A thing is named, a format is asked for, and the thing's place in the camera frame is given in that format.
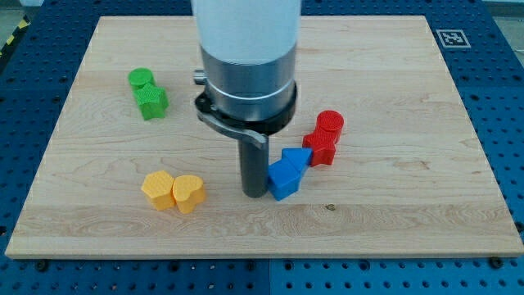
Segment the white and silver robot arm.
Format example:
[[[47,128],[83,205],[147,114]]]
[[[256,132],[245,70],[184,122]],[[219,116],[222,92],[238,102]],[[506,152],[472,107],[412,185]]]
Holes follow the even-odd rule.
[[[300,0],[192,0],[205,92],[197,116],[258,149],[285,124],[296,100]]]

